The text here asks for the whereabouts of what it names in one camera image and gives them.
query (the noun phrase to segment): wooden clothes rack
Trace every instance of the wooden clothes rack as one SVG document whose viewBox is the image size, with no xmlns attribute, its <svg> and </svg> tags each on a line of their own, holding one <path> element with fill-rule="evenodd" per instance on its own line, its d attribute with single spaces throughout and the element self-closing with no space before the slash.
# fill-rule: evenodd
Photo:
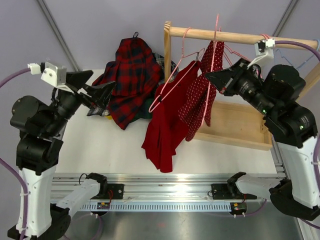
<svg viewBox="0 0 320 240">
<path fill-rule="evenodd" d="M 171 37 L 182 38 L 187 28 L 172 26 L 170 21 L 164 24 L 164 76 L 167 81 L 171 74 Z M 213 40 L 215 31 L 191 28 L 185 37 L 189 39 Z M 294 41 L 317 49 L 318 42 L 314 40 L 272 37 L 276 41 Z M 216 41 L 237 44 L 254 45 L 263 39 L 261 35 L 251 35 L 233 32 L 216 32 Z M 277 48 L 305 48 L 278 44 Z M 320 80 L 320 63 L 305 77 L 306 86 L 300 94 L 303 97 Z M 269 150 L 272 138 L 264 125 L 263 115 L 250 105 L 214 101 L 211 111 L 211 126 L 206 124 L 198 130 L 195 139 L 229 144 L 239 147 Z"/>
</svg>

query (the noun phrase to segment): plaid shirt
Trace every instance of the plaid shirt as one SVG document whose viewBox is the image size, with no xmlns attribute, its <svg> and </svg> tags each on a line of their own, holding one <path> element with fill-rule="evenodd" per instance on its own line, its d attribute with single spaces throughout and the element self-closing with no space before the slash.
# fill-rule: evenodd
<svg viewBox="0 0 320 240">
<path fill-rule="evenodd" d="M 126 38 L 121 40 L 115 61 L 106 65 L 104 74 L 92 85 L 116 82 L 107 109 L 124 130 L 157 86 L 161 72 L 145 41 L 139 37 Z"/>
<path fill-rule="evenodd" d="M 157 84 L 157 86 L 159 87 L 160 85 L 165 84 L 165 58 L 156 52 L 153 53 L 153 57 L 162 69 L 160 81 Z M 111 61 L 106 65 L 106 68 L 107 67 L 110 68 L 114 64 L 115 64 L 115 62 Z M 173 61 L 171 61 L 171 72 L 173 72 L 173 70 L 175 69 L 176 66 L 177 65 Z M 169 80 L 170 83 L 175 80 L 178 72 L 179 72 L 179 68 L 177 68 L 176 72 L 173 74 L 173 76 Z M 103 80 L 103 77 L 104 77 L 104 74 L 102 74 L 100 77 L 98 77 L 98 79 L 95 81 L 95 83 L 100 84 L 100 82 Z M 138 119 L 151 119 L 152 118 L 152 113 L 149 112 L 149 107 L 151 106 L 152 102 L 154 101 L 154 94 L 156 93 L 156 90 L 157 90 L 157 88 L 154 88 L 153 94 L 148 99 L 146 99 L 146 101 L 144 101 L 143 105 L 141 106 L 138 113 L 134 116 L 134 118 L 132 119 L 131 122 L 134 122 Z M 92 115 L 100 115 L 102 117 L 107 117 L 110 115 L 110 112 L 108 109 L 102 109 L 102 108 L 93 106 L 90 108 L 90 110 L 87 113 L 87 116 L 92 116 Z"/>
</svg>

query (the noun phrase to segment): wooden tray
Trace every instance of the wooden tray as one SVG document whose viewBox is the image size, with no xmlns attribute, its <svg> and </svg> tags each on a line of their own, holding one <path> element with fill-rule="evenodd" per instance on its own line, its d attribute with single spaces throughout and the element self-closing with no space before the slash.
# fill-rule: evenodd
<svg viewBox="0 0 320 240">
<path fill-rule="evenodd" d="M 204 123 L 194 139 L 268 151 L 272 148 L 271 133 L 262 117 L 251 105 L 215 101 L 211 126 Z"/>
</svg>

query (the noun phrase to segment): clothing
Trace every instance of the clothing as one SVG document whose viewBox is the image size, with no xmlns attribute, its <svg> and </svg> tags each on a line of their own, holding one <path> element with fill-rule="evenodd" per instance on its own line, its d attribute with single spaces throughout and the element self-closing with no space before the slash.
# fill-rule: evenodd
<svg viewBox="0 0 320 240">
<path fill-rule="evenodd" d="M 213 71 L 222 70 L 222 61 L 224 53 L 223 42 L 216 44 Z M 217 90 L 214 85 L 210 85 L 209 97 L 207 103 L 207 109 L 205 112 L 209 81 L 205 77 L 205 73 L 211 71 L 212 57 L 214 52 L 214 43 L 210 42 L 209 46 L 205 50 L 203 58 L 201 60 L 200 69 L 202 74 L 197 77 L 195 81 L 189 86 L 187 90 L 187 100 L 185 104 L 179 109 L 178 115 L 181 121 L 188 126 L 188 133 L 185 138 L 186 141 L 191 141 L 198 129 L 201 127 L 203 116 L 205 123 L 211 125 L 211 108 L 216 97 Z"/>
<path fill-rule="evenodd" d="M 108 62 L 104 74 L 92 85 L 116 82 L 107 109 L 124 130 L 157 86 L 161 72 L 145 41 L 139 37 L 126 38 L 121 40 L 115 61 Z"/>
<path fill-rule="evenodd" d="M 165 58 L 156 52 L 154 52 L 152 55 L 153 55 L 155 61 L 159 64 L 159 66 L 162 69 L 160 81 L 157 84 L 157 87 L 159 87 L 160 85 L 165 84 Z M 173 70 L 176 68 L 176 66 L 177 65 L 175 64 L 175 62 L 171 61 L 171 72 L 173 72 Z M 179 72 L 179 68 L 176 69 L 175 73 L 172 75 L 169 82 L 172 82 L 176 78 L 178 72 Z M 96 82 L 100 82 L 102 80 L 101 78 L 103 78 L 103 76 L 104 76 L 103 74 L 101 76 L 99 76 L 99 78 L 96 80 Z M 146 99 L 146 101 L 140 107 L 138 113 L 134 116 L 134 118 L 132 119 L 131 122 L 134 122 L 138 119 L 151 119 L 152 118 L 152 112 L 149 112 L 149 108 L 150 108 L 152 102 L 154 101 L 154 96 L 156 94 L 157 87 L 154 88 L 152 94 L 149 96 L 148 99 Z M 93 116 L 93 115 L 107 117 L 110 115 L 110 112 L 107 108 L 103 109 L 103 108 L 99 108 L 96 106 L 92 106 L 89 109 L 87 116 Z"/>
<path fill-rule="evenodd" d="M 163 173 L 172 172 L 172 156 L 176 154 L 177 146 L 188 133 L 188 126 L 180 120 L 178 110 L 187 100 L 187 89 L 196 79 L 199 67 L 199 61 L 192 61 L 177 74 L 173 82 L 165 86 L 162 97 L 173 90 L 154 109 L 148 125 L 142 148 L 145 149 L 146 158 Z M 164 85 L 161 85 L 157 88 L 156 96 L 160 95 L 163 87 Z"/>
</svg>

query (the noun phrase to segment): red and black plaid shirt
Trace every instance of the red and black plaid shirt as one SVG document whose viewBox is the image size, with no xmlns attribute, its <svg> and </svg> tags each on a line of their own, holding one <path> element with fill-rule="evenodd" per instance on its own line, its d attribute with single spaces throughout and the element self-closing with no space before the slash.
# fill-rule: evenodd
<svg viewBox="0 0 320 240">
<path fill-rule="evenodd" d="M 124 130 L 161 80 L 161 73 L 147 43 L 139 37 L 126 38 L 121 40 L 115 61 L 108 62 L 104 74 L 92 85 L 116 82 L 107 108 Z"/>
</svg>

